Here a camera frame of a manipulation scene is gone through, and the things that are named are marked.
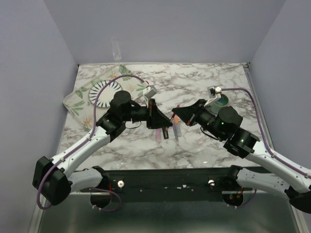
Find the pink highlighter pen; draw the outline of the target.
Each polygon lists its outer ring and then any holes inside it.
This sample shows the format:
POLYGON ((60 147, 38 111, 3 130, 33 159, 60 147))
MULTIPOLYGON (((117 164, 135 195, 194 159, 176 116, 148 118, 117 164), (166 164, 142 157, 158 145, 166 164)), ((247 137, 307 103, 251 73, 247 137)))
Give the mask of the pink highlighter pen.
POLYGON ((155 134, 156 134, 156 142, 161 143, 162 141, 161 129, 156 129, 155 134))

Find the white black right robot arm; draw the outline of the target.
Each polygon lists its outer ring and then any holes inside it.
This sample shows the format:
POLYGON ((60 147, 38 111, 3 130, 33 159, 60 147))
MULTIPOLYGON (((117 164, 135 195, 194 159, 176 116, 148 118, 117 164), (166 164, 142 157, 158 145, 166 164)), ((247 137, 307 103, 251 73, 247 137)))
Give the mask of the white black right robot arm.
POLYGON ((199 124, 219 141, 231 154, 260 165, 268 173, 256 173, 246 168, 224 177, 224 186, 229 190, 247 187, 262 190, 285 198, 296 209, 311 212, 311 171, 272 151, 257 136, 241 128, 243 117, 233 107, 223 107, 217 115, 204 107, 199 99, 187 107, 174 108, 186 125, 199 124))

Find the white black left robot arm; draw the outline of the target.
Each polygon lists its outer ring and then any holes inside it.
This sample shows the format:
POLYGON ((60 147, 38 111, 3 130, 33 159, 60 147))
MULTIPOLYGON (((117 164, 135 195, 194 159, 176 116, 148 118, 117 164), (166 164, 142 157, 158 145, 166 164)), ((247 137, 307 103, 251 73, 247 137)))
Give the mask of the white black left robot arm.
POLYGON ((44 196, 51 205, 58 205, 72 192, 94 188, 102 192, 108 180, 100 167, 77 171, 88 157, 116 139, 125 129, 125 123, 146 122, 148 129, 172 126, 157 107, 154 99, 141 106, 134 102, 127 91, 115 93, 110 108, 96 122, 95 127, 73 146, 48 159, 41 157, 35 165, 33 186, 37 189, 37 203, 44 196))

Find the orange clear marker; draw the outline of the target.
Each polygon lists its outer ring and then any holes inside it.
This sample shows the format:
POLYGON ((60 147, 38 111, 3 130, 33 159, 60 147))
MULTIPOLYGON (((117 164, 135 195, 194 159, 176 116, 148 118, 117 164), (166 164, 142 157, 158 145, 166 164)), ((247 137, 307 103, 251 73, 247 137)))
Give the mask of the orange clear marker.
POLYGON ((179 137, 181 137, 182 136, 182 132, 181 132, 181 128, 180 128, 180 123, 176 124, 176 130, 177 130, 177 135, 179 137))

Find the grey pen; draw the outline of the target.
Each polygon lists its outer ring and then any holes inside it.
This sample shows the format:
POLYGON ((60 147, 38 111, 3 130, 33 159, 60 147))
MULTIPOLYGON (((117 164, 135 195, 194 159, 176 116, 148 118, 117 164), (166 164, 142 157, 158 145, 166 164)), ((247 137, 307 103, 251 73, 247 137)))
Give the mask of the grey pen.
POLYGON ((175 136, 176 141, 179 141, 178 133, 177 133, 177 129, 176 129, 175 123, 173 123, 173 132, 174 132, 174 136, 175 136))

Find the blue black highlighter pen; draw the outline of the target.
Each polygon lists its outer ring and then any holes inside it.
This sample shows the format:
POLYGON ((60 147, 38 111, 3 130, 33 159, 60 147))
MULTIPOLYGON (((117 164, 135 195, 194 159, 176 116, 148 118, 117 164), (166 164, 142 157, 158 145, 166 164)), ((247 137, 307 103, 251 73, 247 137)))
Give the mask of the blue black highlighter pen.
POLYGON ((167 130, 163 130, 163 136, 164 136, 164 139, 168 139, 169 138, 167 130))

